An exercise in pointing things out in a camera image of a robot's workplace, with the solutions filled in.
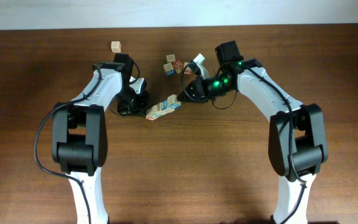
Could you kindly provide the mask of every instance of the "toy block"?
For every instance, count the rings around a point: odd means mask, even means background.
[[[185,70],[185,75],[191,75],[192,71],[190,67],[187,67]]]
[[[164,72],[165,72],[165,74],[167,76],[174,75],[175,74],[175,69],[173,68],[171,63],[166,63],[164,65]]]
[[[167,55],[167,62],[171,63],[171,62],[175,62],[175,55]]]
[[[153,116],[149,116],[148,118],[146,118],[147,120],[151,120],[151,121],[154,121],[156,118],[153,117]]]
[[[180,101],[177,100],[177,97],[178,96],[176,96],[176,95],[170,95],[168,97],[168,99],[167,99],[168,107],[176,110],[181,106],[181,103],[180,103]]]
[[[111,51],[113,53],[121,53],[121,43],[119,41],[111,42]]]
[[[162,117],[166,114],[168,114],[168,110],[163,110],[162,109],[162,103],[159,103],[157,105],[152,106],[150,109],[147,110],[146,112],[146,119],[157,119],[159,117]]]
[[[166,112],[166,113],[172,113],[175,111],[174,108],[171,108],[168,106],[168,100],[164,100],[161,103],[159,103],[157,106],[161,107],[161,111]]]
[[[181,71],[183,71],[183,62],[181,60],[176,60],[172,64],[173,68],[175,69],[175,72],[181,73]]]

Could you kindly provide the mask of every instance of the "wood grain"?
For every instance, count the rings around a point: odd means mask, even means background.
[[[212,72],[214,48],[236,40],[287,93],[324,111],[329,159],[313,184],[308,220],[358,223],[358,24],[0,31],[0,223],[76,222],[68,181],[37,168],[32,144],[54,104],[90,81],[91,65],[113,59],[112,40],[136,60],[152,103],[181,92],[179,77],[164,75],[166,55],[189,61],[202,53]],[[106,113],[106,123],[102,180],[112,221],[250,222],[274,212],[269,124],[246,97],[224,111],[184,103],[156,121]],[[48,123],[39,156],[58,170],[51,130]]]

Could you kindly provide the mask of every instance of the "white wall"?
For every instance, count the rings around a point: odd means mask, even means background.
[[[0,29],[358,22],[358,0],[0,0]]]

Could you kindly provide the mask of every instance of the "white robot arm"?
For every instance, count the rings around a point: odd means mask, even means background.
[[[204,78],[197,74],[202,65],[190,62],[189,67],[198,77],[183,89],[178,100],[206,103],[231,90],[248,97],[270,123],[268,155],[280,176],[277,208],[271,222],[307,224],[310,187],[321,164],[328,158],[322,111],[317,105],[305,106],[285,93],[267,75],[260,62],[244,60],[234,41],[221,44],[215,52],[221,65],[215,77]],[[295,138],[293,131],[289,132],[289,123],[293,128],[305,131],[305,135]],[[292,147],[289,147],[289,133]],[[301,186],[296,174],[306,184]]]
[[[93,78],[76,98],[58,103],[42,122],[35,138],[34,156],[39,167],[53,175],[69,179],[73,189],[77,224],[106,224],[101,169],[107,157],[108,143],[104,112],[117,98],[121,116],[143,116],[149,103],[144,78],[131,77],[134,61],[127,54],[116,54],[113,62],[94,65]],[[37,139],[46,120],[53,115],[52,157],[66,175],[45,169],[37,157]],[[86,134],[70,130],[83,126]]]

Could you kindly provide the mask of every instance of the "blue letter on block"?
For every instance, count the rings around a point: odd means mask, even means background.
[[[173,108],[173,109],[177,109],[180,107],[179,104],[176,104],[176,103],[172,103],[171,105],[169,105],[169,107]]]
[[[173,74],[175,74],[174,70],[167,71],[167,76],[170,76],[170,75],[173,75]]]
[[[164,100],[161,102],[161,109],[165,110],[168,107],[168,100]]]

